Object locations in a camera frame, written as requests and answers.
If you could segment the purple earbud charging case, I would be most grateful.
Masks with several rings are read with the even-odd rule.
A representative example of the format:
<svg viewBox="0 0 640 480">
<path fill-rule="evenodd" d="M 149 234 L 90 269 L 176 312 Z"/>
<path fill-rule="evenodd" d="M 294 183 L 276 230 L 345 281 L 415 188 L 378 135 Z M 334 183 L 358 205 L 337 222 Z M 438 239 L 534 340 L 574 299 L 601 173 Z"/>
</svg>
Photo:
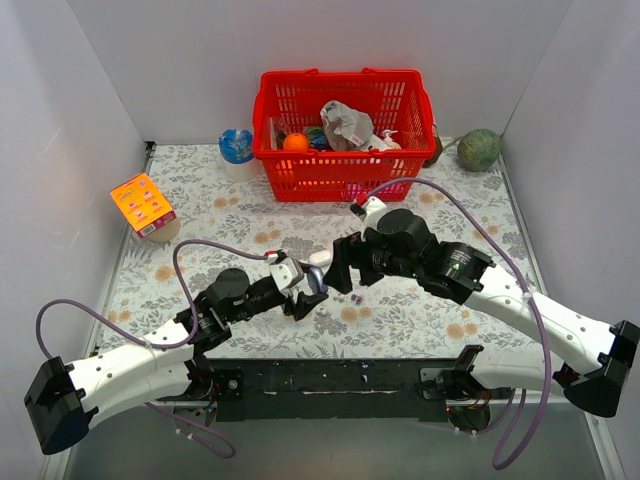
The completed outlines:
<svg viewBox="0 0 640 480">
<path fill-rule="evenodd" d="M 314 294 L 328 293 L 328 287 L 324 284 L 324 273 L 320 267 L 311 266 L 306 272 L 306 278 Z"/>
</svg>

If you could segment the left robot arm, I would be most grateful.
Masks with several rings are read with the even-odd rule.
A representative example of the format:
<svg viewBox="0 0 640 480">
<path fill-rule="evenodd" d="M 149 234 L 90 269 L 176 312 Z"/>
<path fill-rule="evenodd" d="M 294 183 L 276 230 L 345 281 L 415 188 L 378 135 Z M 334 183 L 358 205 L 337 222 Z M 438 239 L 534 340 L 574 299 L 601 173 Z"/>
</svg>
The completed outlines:
<svg viewBox="0 0 640 480">
<path fill-rule="evenodd" d="M 317 266 L 286 258 L 255 282 L 239 268 L 220 272 L 194 306 L 147 334 L 92 358 L 66 363 L 51 353 L 24 398 L 41 451 L 77 444 L 99 423 L 165 397 L 203 399 L 216 388 L 205 353 L 231 337 L 231 324 L 279 307 L 296 320 L 328 297 Z"/>
</svg>

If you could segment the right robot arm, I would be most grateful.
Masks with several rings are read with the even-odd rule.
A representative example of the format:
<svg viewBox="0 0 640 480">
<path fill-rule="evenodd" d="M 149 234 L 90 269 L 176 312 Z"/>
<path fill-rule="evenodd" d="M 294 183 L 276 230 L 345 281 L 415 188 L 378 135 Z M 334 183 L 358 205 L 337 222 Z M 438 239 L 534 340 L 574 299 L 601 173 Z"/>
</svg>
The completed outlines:
<svg viewBox="0 0 640 480">
<path fill-rule="evenodd" d="M 480 350 L 452 373 L 464 397 L 511 387 L 549 390 L 593 415 L 616 415 L 639 343 L 629 321 L 610 325 L 538 292 L 527 292 L 488 255 L 461 242 L 440 242 L 425 220 L 376 199 L 354 206 L 360 231 L 333 243 L 327 286 L 352 291 L 352 270 L 371 286 L 385 276 L 413 279 L 427 293 L 487 314 L 545 344 L 546 352 L 511 356 Z"/>
</svg>

